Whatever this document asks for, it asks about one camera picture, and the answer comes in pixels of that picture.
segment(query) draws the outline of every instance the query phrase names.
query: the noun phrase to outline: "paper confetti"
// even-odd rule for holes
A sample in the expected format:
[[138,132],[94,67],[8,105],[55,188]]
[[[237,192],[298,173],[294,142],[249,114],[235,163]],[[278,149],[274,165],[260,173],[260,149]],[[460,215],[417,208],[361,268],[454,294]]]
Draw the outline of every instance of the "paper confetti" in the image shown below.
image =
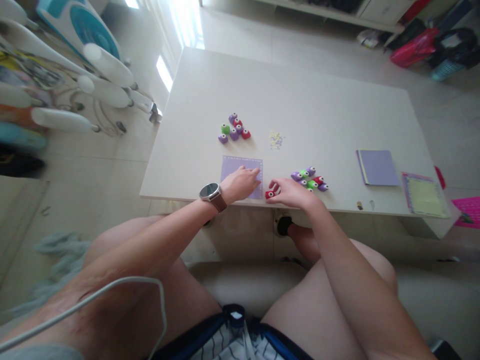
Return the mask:
[[282,142],[284,141],[285,136],[282,136],[277,131],[270,131],[270,150],[280,150]]

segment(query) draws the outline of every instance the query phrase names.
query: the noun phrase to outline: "watch face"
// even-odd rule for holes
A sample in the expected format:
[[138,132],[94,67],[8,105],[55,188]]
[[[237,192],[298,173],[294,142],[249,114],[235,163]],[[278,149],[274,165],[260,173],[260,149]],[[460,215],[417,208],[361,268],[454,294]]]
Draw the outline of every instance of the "watch face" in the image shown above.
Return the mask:
[[219,185],[216,182],[212,182],[208,184],[200,191],[201,198],[208,198],[209,196],[213,195],[218,189]]

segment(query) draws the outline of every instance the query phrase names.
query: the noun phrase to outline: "striped shorts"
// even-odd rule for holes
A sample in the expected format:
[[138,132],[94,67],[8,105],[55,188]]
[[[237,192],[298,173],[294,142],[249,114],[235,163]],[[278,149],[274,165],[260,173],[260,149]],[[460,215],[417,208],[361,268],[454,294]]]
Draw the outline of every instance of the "striped shorts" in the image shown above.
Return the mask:
[[280,331],[259,321],[248,325],[240,305],[202,321],[158,350],[154,360],[313,360]]

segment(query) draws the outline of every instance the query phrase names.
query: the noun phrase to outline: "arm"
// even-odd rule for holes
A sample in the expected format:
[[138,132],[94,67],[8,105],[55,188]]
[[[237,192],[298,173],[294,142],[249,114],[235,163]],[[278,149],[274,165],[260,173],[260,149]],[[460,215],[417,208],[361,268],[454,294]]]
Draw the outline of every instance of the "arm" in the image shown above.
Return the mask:
[[[252,193],[260,183],[256,180],[259,172],[259,169],[245,169],[242,166],[220,184],[227,205],[245,199]],[[85,296],[117,279],[128,276],[161,278],[195,234],[217,213],[213,204],[196,200],[155,222],[84,268],[35,315],[3,340],[9,340],[63,313]],[[154,289],[151,285],[138,283],[114,287],[20,346],[60,343],[80,350],[86,358],[98,358],[110,330],[151,289]]]
[[313,193],[274,179],[267,200],[304,210],[310,219],[336,301],[369,359],[432,359],[407,311]]

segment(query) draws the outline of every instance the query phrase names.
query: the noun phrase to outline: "purple notebook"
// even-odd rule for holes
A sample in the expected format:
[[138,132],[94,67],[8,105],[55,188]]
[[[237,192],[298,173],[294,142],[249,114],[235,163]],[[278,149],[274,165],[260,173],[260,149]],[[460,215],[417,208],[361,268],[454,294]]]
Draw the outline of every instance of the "purple notebook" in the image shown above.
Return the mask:
[[[246,157],[235,157],[235,156],[224,156],[223,162],[221,164],[221,177],[220,181],[222,182],[228,175],[238,170],[242,165],[247,169],[259,168],[260,172],[256,177],[257,180],[260,180],[263,183],[263,160],[261,159],[250,159]],[[256,189],[248,197],[249,199],[262,199],[262,184],[258,185]]]
[[363,182],[367,185],[400,186],[389,150],[356,151]]

